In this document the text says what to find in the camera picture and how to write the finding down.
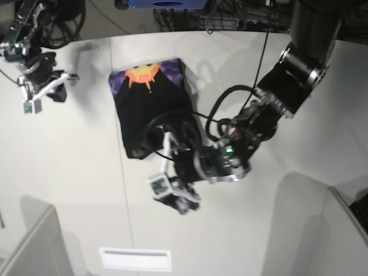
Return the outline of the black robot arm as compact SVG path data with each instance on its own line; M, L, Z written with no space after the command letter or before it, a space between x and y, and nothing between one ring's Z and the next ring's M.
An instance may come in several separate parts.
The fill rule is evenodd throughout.
M20 1L13 22L1 36L1 58L17 63L20 76L10 78L26 102L46 96L65 102L66 81L78 74L57 70L56 50L75 42L86 19L85 1Z
M212 107L209 119L235 91L247 91L255 97L237 116L218 122L217 136L205 126L211 145L205 146L190 125L191 111L173 111L183 120L183 134L175 138L172 156L176 181L231 182L248 174L250 159L275 135L278 121L293 117L324 78L345 8L346 1L295 2L291 41L274 67L254 87L226 89Z

